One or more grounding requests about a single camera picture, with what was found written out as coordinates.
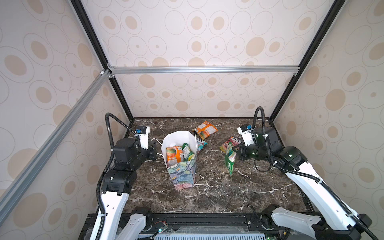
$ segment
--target metal vent grille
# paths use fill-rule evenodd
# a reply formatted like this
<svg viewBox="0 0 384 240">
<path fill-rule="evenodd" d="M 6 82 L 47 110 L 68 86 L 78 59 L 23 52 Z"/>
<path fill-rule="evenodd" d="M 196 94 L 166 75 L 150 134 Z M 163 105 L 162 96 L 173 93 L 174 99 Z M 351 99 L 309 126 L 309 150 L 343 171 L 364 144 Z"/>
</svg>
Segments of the metal vent grille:
<svg viewBox="0 0 384 240">
<path fill-rule="evenodd" d="M 263 233 L 171 234 L 157 235 L 154 240 L 266 240 Z"/>
</svg>

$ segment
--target snack package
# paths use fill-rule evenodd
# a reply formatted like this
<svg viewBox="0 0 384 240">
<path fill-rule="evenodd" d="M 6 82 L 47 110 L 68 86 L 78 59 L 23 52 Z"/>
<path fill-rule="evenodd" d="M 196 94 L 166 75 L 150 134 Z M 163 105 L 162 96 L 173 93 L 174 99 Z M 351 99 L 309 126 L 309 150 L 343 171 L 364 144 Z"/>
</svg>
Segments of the snack package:
<svg viewBox="0 0 384 240">
<path fill-rule="evenodd" d="M 223 145 L 220 146 L 220 150 L 223 152 L 227 152 L 227 147 L 229 143 L 232 143 L 233 146 L 236 146 L 241 143 L 241 140 L 238 138 L 230 137 L 227 142 L 223 143 Z"/>
<path fill-rule="evenodd" d="M 203 149 L 203 147 L 208 144 L 207 142 L 205 142 L 205 141 L 203 141 L 203 140 L 201 140 L 199 138 L 196 138 L 196 142 L 197 142 L 197 151 L 196 151 L 196 153 L 200 152 Z"/>
<path fill-rule="evenodd" d="M 233 145 L 231 142 L 228 143 L 227 151 L 225 152 L 225 166 L 229 170 L 229 175 L 232 175 L 233 164 L 235 163 L 236 153 L 233 151 Z"/>
<path fill-rule="evenodd" d="M 182 148 L 183 148 L 184 162 L 190 161 L 192 158 L 195 157 L 195 154 L 189 148 L 188 143 L 184 143 Z"/>
<path fill-rule="evenodd" d="M 167 166 L 184 161 L 183 148 L 181 146 L 167 147 Z"/>
<path fill-rule="evenodd" d="M 200 124 L 197 128 L 197 134 L 201 137 L 201 139 L 206 139 L 211 134 L 217 132 L 217 128 L 210 124 L 207 121 L 204 121 L 202 124 Z"/>
</svg>

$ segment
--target wall panel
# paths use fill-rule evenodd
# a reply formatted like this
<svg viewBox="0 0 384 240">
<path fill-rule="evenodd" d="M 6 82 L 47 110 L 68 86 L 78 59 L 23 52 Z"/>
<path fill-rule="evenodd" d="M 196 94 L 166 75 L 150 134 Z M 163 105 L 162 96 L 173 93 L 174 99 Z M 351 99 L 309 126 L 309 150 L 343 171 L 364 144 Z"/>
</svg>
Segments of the wall panel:
<svg viewBox="0 0 384 240">
<path fill-rule="evenodd" d="M 117 74 L 134 117 L 269 117 L 293 73 Z"/>
<path fill-rule="evenodd" d="M 101 66 L 65 0 L 0 6 L 1 196 Z"/>
<path fill-rule="evenodd" d="M 129 123 L 109 82 L 102 85 L 0 227 L 1 240 L 77 240 L 97 209 L 96 185 L 111 150 L 105 114 Z M 114 141 L 125 128 L 111 119 Z"/>
<path fill-rule="evenodd" d="M 275 120 L 285 145 L 367 213 L 376 236 L 384 235 L 383 63 L 383 1 L 350 1 Z"/>
<path fill-rule="evenodd" d="M 332 0 L 84 0 L 113 66 L 298 64 Z"/>
</svg>

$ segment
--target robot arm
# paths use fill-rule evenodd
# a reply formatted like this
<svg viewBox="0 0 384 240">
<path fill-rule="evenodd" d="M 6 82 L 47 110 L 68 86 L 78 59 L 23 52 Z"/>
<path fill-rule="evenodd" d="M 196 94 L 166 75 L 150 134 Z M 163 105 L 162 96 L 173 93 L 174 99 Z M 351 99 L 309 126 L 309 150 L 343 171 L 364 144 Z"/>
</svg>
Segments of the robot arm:
<svg viewBox="0 0 384 240">
<path fill-rule="evenodd" d="M 156 159 L 156 141 L 148 141 L 150 128 L 138 126 L 135 132 L 138 138 L 120 139 L 113 147 L 116 157 L 114 159 L 115 166 L 105 174 L 101 187 L 101 199 L 105 214 L 101 214 L 101 211 L 98 212 L 91 240 L 96 239 L 102 216 L 105 216 L 105 221 L 99 239 L 115 239 L 122 211 L 137 178 L 136 170 L 145 160 Z M 136 240 L 142 230 L 151 228 L 151 223 L 151 209 L 136 207 L 118 239 Z"/>
<path fill-rule="evenodd" d="M 294 181 L 321 213 L 321 216 L 300 214 L 272 204 L 260 217 L 265 229 L 288 227 L 318 240 L 358 240 L 366 231 L 372 239 L 377 239 L 368 229 L 372 220 L 345 204 L 323 182 L 300 150 L 293 146 L 283 147 L 274 128 L 252 128 L 246 124 L 240 126 L 238 132 L 244 143 L 233 149 L 241 160 L 267 160 Z"/>
</svg>

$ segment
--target marble tabletop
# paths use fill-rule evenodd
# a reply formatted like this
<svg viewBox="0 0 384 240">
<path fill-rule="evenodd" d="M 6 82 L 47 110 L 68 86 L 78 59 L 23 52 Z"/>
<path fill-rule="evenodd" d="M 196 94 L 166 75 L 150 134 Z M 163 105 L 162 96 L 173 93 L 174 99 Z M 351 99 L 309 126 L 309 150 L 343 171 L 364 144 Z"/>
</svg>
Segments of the marble tabletop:
<svg viewBox="0 0 384 240">
<path fill-rule="evenodd" d="M 229 137 L 241 137 L 237 128 L 251 124 L 252 119 L 151 118 L 135 119 L 134 126 L 150 126 L 149 139 L 162 142 L 167 134 L 192 131 L 205 120 L 215 125 L 218 132 L 205 139 L 208 145 L 198 154 L 195 187 L 175 190 L 159 155 L 156 161 L 146 161 L 137 170 L 137 180 L 123 212 L 131 212 L 136 206 L 150 207 L 155 213 L 252 212 L 249 205 L 260 212 L 270 204 L 306 211 L 296 184 L 274 167 L 269 172 L 259 172 L 253 159 L 241 161 L 237 158 L 233 175 L 229 175 L 224 164 L 225 154 L 219 147 Z M 161 153 L 160 144 L 157 152 Z M 259 169 L 267 169 L 265 161 L 257 161 L 257 164 Z"/>
</svg>

